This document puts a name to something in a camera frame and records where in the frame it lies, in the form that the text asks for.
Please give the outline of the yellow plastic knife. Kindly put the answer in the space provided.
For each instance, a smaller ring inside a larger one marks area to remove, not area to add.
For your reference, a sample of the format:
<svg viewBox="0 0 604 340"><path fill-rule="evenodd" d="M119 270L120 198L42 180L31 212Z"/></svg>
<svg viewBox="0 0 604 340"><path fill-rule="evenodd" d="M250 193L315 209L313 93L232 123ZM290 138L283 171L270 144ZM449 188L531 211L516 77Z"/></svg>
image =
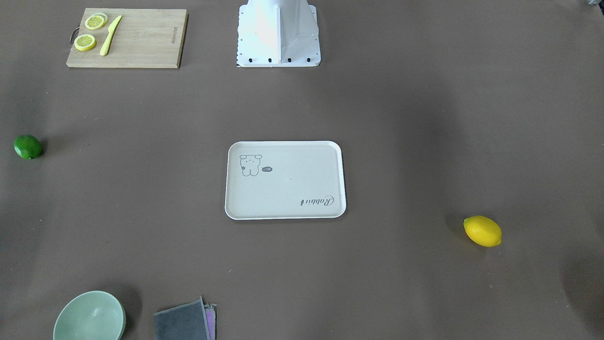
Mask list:
<svg viewBox="0 0 604 340"><path fill-rule="evenodd" d="M110 46L112 44L112 39L114 38L114 34L115 34L115 30L117 28L117 26L119 25L119 22L121 21L123 15L118 15L118 17L116 17L108 26L108 35L106 37L106 39L104 40L103 45L100 48L100 52L99 55L100 56L106 56L110 50Z"/></svg>

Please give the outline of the lemon slice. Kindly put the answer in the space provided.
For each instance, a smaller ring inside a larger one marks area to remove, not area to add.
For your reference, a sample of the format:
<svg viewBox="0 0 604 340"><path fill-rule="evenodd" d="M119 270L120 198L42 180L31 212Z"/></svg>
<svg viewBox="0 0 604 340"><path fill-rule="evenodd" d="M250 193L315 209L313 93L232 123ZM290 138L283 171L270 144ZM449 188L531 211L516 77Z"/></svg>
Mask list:
<svg viewBox="0 0 604 340"><path fill-rule="evenodd" d="M73 47L78 51L89 51L97 45L97 39L92 34L81 34L73 41Z"/></svg>
<svg viewBox="0 0 604 340"><path fill-rule="evenodd" d="M94 13L90 15L84 22L84 25L89 30L97 30L103 28L108 21L108 15L105 13Z"/></svg>

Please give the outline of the green lime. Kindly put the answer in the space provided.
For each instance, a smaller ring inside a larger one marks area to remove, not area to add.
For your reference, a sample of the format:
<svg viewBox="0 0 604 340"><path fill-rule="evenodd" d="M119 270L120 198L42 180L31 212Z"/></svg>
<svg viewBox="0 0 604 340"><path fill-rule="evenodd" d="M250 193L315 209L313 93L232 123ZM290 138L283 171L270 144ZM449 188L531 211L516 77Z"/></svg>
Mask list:
<svg viewBox="0 0 604 340"><path fill-rule="evenodd" d="M15 138L13 146L17 155L23 159L36 159L42 153L41 142L30 134Z"/></svg>

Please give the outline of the white rabbit tray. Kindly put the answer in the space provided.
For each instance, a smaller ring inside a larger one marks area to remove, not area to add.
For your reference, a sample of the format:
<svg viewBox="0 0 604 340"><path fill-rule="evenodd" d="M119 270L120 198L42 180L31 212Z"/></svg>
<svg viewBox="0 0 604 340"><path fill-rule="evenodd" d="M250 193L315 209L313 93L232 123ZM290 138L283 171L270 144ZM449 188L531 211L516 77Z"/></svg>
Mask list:
<svg viewBox="0 0 604 340"><path fill-rule="evenodd" d="M228 151L225 213L233 220L338 218L347 209L333 141L240 141Z"/></svg>

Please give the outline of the bamboo cutting board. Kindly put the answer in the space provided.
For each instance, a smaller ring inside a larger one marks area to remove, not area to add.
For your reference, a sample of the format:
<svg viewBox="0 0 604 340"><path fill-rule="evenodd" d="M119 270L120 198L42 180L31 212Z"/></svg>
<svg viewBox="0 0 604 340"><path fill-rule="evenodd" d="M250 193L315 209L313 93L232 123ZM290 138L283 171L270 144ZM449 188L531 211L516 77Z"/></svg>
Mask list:
<svg viewBox="0 0 604 340"><path fill-rule="evenodd" d="M108 15L108 23L103 28L89 30L85 22L96 13ZM108 26L118 16L122 18L108 53L101 56ZM66 65L70 68L179 68L187 20L186 9L86 8L79 33L92 34L97 44L89 51L72 48Z"/></svg>

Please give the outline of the grey folded cloth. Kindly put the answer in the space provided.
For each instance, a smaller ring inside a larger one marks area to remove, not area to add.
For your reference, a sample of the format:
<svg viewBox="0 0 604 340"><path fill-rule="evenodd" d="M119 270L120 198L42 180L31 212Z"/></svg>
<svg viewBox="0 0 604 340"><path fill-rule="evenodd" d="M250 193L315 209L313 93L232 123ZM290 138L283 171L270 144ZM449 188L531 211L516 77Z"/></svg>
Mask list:
<svg viewBox="0 0 604 340"><path fill-rule="evenodd" d="M206 304L202 297L154 314L156 340L215 340L216 304Z"/></svg>

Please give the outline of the upper lemon slice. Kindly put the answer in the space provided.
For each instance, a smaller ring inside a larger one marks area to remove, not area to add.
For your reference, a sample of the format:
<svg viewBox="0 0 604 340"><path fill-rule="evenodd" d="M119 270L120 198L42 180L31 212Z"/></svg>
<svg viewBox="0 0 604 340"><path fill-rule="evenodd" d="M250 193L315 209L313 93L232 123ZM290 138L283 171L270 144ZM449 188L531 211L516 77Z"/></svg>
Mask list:
<svg viewBox="0 0 604 340"><path fill-rule="evenodd" d="M105 13L94 13L90 15L84 22L84 25L89 30L97 30L103 28L108 21L108 15Z"/></svg>

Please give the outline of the yellow lemon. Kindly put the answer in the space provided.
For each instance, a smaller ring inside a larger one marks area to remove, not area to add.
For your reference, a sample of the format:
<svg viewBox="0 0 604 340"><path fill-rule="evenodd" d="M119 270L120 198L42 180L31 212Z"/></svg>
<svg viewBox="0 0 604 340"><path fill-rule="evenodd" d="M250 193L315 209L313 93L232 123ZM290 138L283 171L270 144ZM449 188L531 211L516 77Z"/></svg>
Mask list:
<svg viewBox="0 0 604 340"><path fill-rule="evenodd" d="M502 231L500 226L492 219L475 215L463 221L464 230L468 237L485 247L494 247L501 244Z"/></svg>

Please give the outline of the mint green bowl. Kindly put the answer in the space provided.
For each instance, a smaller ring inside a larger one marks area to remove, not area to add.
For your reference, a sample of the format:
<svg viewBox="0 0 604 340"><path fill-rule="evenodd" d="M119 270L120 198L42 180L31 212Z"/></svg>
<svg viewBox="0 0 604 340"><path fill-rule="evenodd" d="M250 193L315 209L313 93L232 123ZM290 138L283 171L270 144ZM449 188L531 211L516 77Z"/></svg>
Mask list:
<svg viewBox="0 0 604 340"><path fill-rule="evenodd" d="M56 319L54 340L120 340L126 314L114 295L100 290L85 292L62 309Z"/></svg>

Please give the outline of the lower lemon slice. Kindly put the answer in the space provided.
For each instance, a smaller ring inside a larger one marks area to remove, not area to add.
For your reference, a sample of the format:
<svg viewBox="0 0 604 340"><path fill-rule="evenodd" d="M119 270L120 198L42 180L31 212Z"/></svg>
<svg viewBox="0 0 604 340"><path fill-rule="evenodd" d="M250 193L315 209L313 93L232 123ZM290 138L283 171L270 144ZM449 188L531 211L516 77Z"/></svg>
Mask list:
<svg viewBox="0 0 604 340"><path fill-rule="evenodd" d="M97 39L92 34L81 34L73 41L73 47L78 51L89 51L97 45Z"/></svg>

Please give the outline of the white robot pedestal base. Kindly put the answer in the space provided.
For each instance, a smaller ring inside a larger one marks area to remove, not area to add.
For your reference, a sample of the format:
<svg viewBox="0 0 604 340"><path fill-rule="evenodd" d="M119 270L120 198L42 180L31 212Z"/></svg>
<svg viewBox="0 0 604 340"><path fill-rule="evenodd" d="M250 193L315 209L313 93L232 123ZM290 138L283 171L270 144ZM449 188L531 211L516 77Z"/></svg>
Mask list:
<svg viewBox="0 0 604 340"><path fill-rule="evenodd" d="M321 63L317 9L306 0L249 0L239 7L237 33L237 67Z"/></svg>

